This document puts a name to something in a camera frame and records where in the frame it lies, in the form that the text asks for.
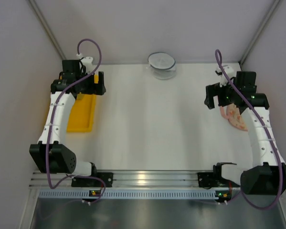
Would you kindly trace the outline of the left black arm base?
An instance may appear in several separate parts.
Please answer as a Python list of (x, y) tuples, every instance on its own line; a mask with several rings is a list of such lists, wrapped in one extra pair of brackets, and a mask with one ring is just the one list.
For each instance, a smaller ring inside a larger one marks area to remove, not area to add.
[[(97, 172), (96, 175), (93, 175), (93, 177), (97, 177), (98, 179), (101, 179), (104, 181), (106, 187), (112, 187), (113, 184), (113, 178), (114, 173), (112, 172)], [(78, 175), (75, 175), (72, 178), (71, 187), (103, 187), (101, 181), (90, 179), (90, 178), (79, 178)]]

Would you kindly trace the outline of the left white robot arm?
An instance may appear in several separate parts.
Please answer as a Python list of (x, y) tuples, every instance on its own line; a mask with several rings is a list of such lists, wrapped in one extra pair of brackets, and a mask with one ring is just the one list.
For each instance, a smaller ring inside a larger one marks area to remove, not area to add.
[(63, 60), (62, 66), (59, 78), (51, 84), (50, 108), (43, 132), (38, 142), (30, 145), (29, 153), (42, 173), (95, 176), (97, 170), (94, 163), (80, 161), (64, 142), (67, 132), (91, 130), (95, 98), (106, 92), (104, 73), (93, 74), (67, 89), (92, 72), (93, 58)]

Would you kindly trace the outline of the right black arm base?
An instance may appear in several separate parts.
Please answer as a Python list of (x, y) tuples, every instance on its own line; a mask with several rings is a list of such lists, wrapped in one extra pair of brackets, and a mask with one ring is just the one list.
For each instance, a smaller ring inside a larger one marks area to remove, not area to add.
[(199, 187), (211, 189), (213, 187), (240, 187), (238, 184), (222, 177), (223, 165), (236, 165), (235, 163), (219, 162), (213, 165), (212, 172), (198, 172)]

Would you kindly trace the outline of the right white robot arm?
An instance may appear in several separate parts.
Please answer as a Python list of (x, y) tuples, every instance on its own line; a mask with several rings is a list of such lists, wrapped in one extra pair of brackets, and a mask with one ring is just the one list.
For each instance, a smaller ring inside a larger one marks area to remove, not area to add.
[(252, 149), (252, 165), (218, 163), (220, 177), (238, 184), (247, 195), (277, 195), (286, 189), (286, 163), (278, 153), (269, 119), (269, 103), (265, 94), (257, 93), (255, 72), (235, 72), (229, 68), (228, 76), (235, 88), (227, 82), (221, 70), (216, 74), (220, 82), (206, 86), (205, 105), (214, 109), (214, 97), (219, 106), (235, 105), (246, 125)]

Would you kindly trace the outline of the floral mesh laundry bag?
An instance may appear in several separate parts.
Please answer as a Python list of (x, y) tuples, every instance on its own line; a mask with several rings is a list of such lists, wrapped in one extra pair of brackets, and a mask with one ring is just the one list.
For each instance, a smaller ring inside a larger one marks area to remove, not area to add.
[(221, 116), (226, 119), (233, 127), (241, 130), (248, 131), (247, 126), (240, 115), (239, 108), (235, 104), (230, 104), (226, 107), (220, 106)]

